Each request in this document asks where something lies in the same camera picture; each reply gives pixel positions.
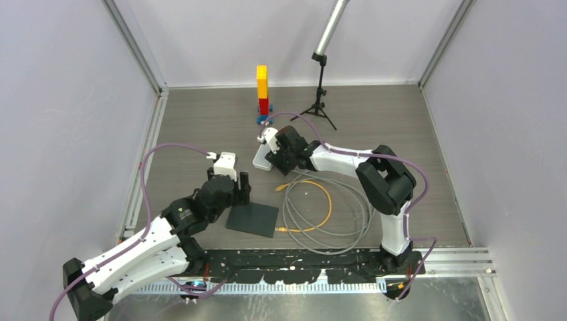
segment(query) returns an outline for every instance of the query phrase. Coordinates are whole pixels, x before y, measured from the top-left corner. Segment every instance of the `wood-grain floor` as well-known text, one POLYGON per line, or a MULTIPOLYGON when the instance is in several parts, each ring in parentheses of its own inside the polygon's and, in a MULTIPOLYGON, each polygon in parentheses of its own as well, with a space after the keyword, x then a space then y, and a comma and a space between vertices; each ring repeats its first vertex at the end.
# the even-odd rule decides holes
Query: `wood-grain floor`
MULTIPOLYGON (((325 110, 338 130, 333 130, 324 119, 308 116, 325 141, 353 149, 372 149, 386 144, 399 156, 422 166, 429 175, 431 189, 412 210, 411 235, 437 236, 439 245, 467 245, 429 113, 419 89, 410 85, 339 86, 326 89, 328 94, 324 97, 325 110)), ((269 91, 274 113, 301 112, 311 106, 314 95, 313 87, 270 88, 269 91)), ((259 130, 256 108, 255 88, 172 90, 158 143, 181 142, 211 152, 235 152, 239 158, 237 170, 250 174, 251 200, 279 207, 283 192, 276 193, 273 190, 290 181, 292 175, 283 177, 275 169, 265 172, 252 166, 252 158, 258 148, 255 140, 259 130)), ((290 117, 280 116, 274 120, 273 125, 282 128, 290 123, 308 141, 315 139, 314 133, 301 120, 290 122, 290 117)), ((171 201, 190 195, 193 189, 200 187, 207 179, 206 170, 210 166, 210 160, 194 152, 180 148, 158 151, 153 158, 148 179, 152 216, 157 216, 171 201)), ((417 195, 423 190, 423 180, 415 171, 413 173, 418 180, 417 195)), ((360 186, 354 179, 345 179, 360 186)), ((346 231, 360 225, 360 219, 356 222, 353 220, 353 215, 360 211, 356 201, 344 191, 329 185, 326 187, 332 196, 333 213, 324 227, 330 231, 346 231)), ((292 197, 297 208, 314 223, 323 220, 327 214, 326 197, 316 187, 298 186, 292 197)), ((139 229, 146 223, 145 215, 146 211, 142 207, 139 229)), ((225 228, 227 216, 228 211, 218 222, 196 235, 203 248, 298 247, 287 233, 276 232, 273 239, 268 239, 228 230, 225 228)), ((278 225, 282 225, 281 211, 278 225)), ((353 241, 353 238, 337 240, 319 232, 312 233, 317 239, 334 245, 353 241)), ((375 219, 371 230, 359 243, 360 247, 377 247, 381 234, 380 220, 375 219)))

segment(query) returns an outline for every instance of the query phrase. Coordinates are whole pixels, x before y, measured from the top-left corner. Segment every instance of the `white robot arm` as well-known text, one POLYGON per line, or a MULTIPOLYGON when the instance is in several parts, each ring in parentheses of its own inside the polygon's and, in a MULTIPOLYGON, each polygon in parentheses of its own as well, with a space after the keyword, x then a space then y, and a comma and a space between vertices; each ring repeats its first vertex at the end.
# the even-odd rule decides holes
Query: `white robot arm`
POLYGON ((393 266, 400 266, 406 260, 413 245, 405 230, 408 222, 405 211, 413 197, 415 178, 400 162, 357 156, 395 156, 389 147, 380 145, 376 150, 352 150, 327 144, 325 148, 317 140, 308 144, 292 126, 281 130, 266 128, 258 137, 258 142, 261 146, 254 161, 257 168, 269 171, 273 166, 287 175, 298 167, 311 171, 330 171, 358 179, 368 200, 380 213, 380 250, 389 257, 389 264, 393 266), (386 176, 382 177, 379 172, 386 172, 386 176))
POLYGON ((85 262, 73 258, 63 265, 65 288, 87 271, 96 270, 67 293, 78 321, 98 320, 121 299, 159 279, 201 271, 206 255, 193 235, 216 222, 226 208, 250 202, 248 173, 240 172, 237 177, 236 154, 214 156, 208 181, 164 209, 137 246, 98 267, 140 239, 144 230, 97 257, 85 262))

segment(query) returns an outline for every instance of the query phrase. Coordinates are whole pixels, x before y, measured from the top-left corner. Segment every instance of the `gray cable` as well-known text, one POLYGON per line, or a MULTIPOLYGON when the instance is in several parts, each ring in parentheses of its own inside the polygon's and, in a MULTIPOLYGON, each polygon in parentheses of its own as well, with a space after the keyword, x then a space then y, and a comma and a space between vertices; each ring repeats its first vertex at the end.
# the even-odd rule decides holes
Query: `gray cable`
POLYGON ((288 234, 290 235, 290 237, 292 237, 292 239, 299 245, 301 245, 304 249, 307 249, 311 252, 314 253, 318 253, 318 254, 322 254, 322 255, 336 255, 336 254, 341 254, 341 253, 346 253, 347 251, 350 251, 351 249, 353 249, 356 244, 358 244, 358 242, 366 235, 366 233, 368 232, 368 230, 370 229, 370 224, 372 223, 372 218, 374 217, 374 208, 372 207, 372 205, 369 202, 366 202, 366 204, 368 205, 368 210, 365 210, 364 205, 362 204, 360 197, 357 197, 352 191, 358 193, 362 199, 366 200, 366 195, 362 192, 360 192, 358 189, 356 189, 355 187, 353 187, 352 185, 340 182, 340 181, 336 181, 334 179, 327 179, 327 178, 323 178, 323 177, 317 177, 315 175, 311 175, 308 173, 308 171, 305 172, 299 172, 299 171, 294 171, 295 173, 298 173, 299 175, 296 176, 288 185, 288 187, 286 188, 285 191, 285 195, 283 197, 283 203, 282 203, 282 218, 283 218, 283 224, 285 225, 288 234), (308 178, 306 179, 300 179, 301 177, 306 176, 308 178), (321 229, 320 227, 317 227, 316 225, 314 225, 313 223, 309 222, 294 206, 294 204, 291 202, 290 200, 290 192, 293 189, 293 187, 295 187, 295 185, 297 185, 298 183, 301 183, 302 181, 307 181, 309 179, 314 179, 314 180, 319 180, 319 181, 324 181, 327 183, 331 183, 334 185, 337 185, 339 187, 341 187, 342 189, 345 189, 346 191, 348 191, 358 202, 358 204, 360 205, 360 209, 362 210, 362 227, 360 229, 357 229, 354 232, 350 232, 350 233, 334 233, 334 232, 330 232, 330 231, 326 231, 324 229, 321 229), (334 235, 334 236, 338 236, 338 237, 344 237, 344 236, 350 236, 350 235, 356 235, 358 234, 358 237, 356 238, 355 241, 353 241, 352 243, 343 245, 343 246, 333 246, 333 245, 328 245, 325 244, 321 241, 318 241, 316 239, 314 239, 313 237, 311 237, 311 235, 308 235, 308 233, 304 232, 304 229, 302 229, 296 218, 294 217, 293 212, 295 212, 295 214, 305 223, 307 223, 310 227, 313 227, 314 229, 316 229, 317 231, 320 231, 322 233, 328 234, 328 235, 334 235), (305 235, 308 239, 310 239, 311 241, 313 241, 314 243, 328 248, 328 249, 342 249, 340 251, 319 251, 317 249, 314 249, 312 247, 310 247, 309 245, 306 245, 305 243, 303 243, 302 241, 300 241, 295 235, 294 232, 290 231, 290 227, 288 225, 288 221, 286 219, 286 215, 289 215, 290 218, 292 219, 292 221, 294 222, 294 225, 301 231, 301 233, 303 235, 305 235))

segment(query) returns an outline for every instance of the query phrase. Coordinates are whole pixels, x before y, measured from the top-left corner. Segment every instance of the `white object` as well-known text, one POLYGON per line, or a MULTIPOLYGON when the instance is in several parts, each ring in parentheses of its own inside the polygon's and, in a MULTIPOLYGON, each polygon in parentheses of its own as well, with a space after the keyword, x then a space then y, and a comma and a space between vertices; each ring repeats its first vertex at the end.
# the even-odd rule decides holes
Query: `white object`
MULTIPOLYGON (((145 229, 134 234, 133 237, 123 241, 111 250, 104 252, 93 259, 86 260, 84 262, 85 266, 82 269, 83 273, 97 267, 98 264, 103 262, 105 259, 108 259, 114 254, 117 254, 130 246, 140 238, 144 230, 145 229)), ((92 282, 94 284, 92 290, 96 293, 106 293, 110 290, 110 288, 116 285, 116 282, 122 278, 124 274, 127 274, 131 269, 138 266, 144 260, 152 257, 156 252, 168 249, 178 244, 179 238, 177 235, 171 235, 170 231, 171 225, 169 225, 168 221, 162 217, 157 217, 152 221, 150 233, 146 236, 145 241, 139 243, 133 249, 116 258, 114 261, 111 261, 109 264, 101 267, 97 272, 87 276, 87 283, 92 282)))
POLYGON ((227 175, 233 181, 238 181, 236 175, 236 154, 233 152, 222 152, 219 159, 213 165, 215 175, 227 175))
POLYGON ((277 150, 279 150, 277 139, 275 139, 277 132, 278 130, 274 127, 268 127, 262 132, 260 137, 256 138, 256 140, 262 144, 266 143, 269 146, 269 149, 275 154, 277 153, 277 150))
POLYGON ((406 202, 398 215, 385 215, 380 213, 382 221, 382 247, 389 253, 398 256, 409 246, 409 235, 404 236, 404 212, 410 202, 406 202))
POLYGON ((263 171, 270 171, 273 165, 265 159, 265 156, 270 152, 268 144, 262 144, 258 147, 258 151, 252 160, 252 165, 255 168, 263 171))
MULTIPOLYGON (((354 150, 354 149, 335 147, 332 146, 331 144, 326 144, 326 145, 329 148, 333 148, 335 150, 354 152, 356 154, 372 153, 372 150, 354 150)), ((310 160, 317 169, 317 171, 334 172, 343 175, 348 175, 350 177, 354 177, 355 179, 358 179, 355 170, 360 163, 363 163, 366 160, 368 160, 368 157, 357 157, 357 156, 337 154, 335 152, 329 152, 323 146, 319 146, 315 148, 315 150, 313 151, 310 160)))
POLYGON ((120 276, 115 285, 112 286, 118 290, 118 293, 116 293, 112 299, 112 303, 117 304, 120 300, 127 297, 127 295, 156 280, 175 274, 181 274, 187 270, 188 266, 187 254, 177 246, 154 254, 152 257, 138 264, 134 269, 120 276))

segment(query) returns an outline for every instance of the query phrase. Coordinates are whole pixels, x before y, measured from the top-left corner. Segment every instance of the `microphone stand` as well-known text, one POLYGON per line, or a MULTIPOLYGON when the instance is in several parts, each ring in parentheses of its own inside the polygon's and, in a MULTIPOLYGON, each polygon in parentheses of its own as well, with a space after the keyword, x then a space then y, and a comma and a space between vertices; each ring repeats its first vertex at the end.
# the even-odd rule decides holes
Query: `microphone stand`
MULTIPOLYGON (((316 100, 315 100, 315 103, 311 105, 311 107, 304 110, 300 115, 309 114, 309 115, 325 118, 326 120, 329 121, 331 126, 333 126, 334 130, 337 130, 336 126, 335 126, 335 124, 333 124, 333 121, 331 120, 331 118, 329 118, 329 116, 327 116, 327 114, 323 110, 323 108, 325 108, 325 103, 321 102, 321 96, 325 96, 327 94, 327 91, 324 90, 323 87, 322 87, 322 85, 323 85, 323 70, 325 69, 325 65, 327 64, 327 56, 323 55, 323 56, 318 57, 318 59, 316 59, 315 55, 314 55, 313 59, 318 60, 319 65, 321 66, 321 73, 319 74, 319 86, 317 87, 317 92, 316 92, 316 100)), ((291 121, 295 120, 296 118, 297 118, 297 116, 293 117, 291 119, 291 121)))

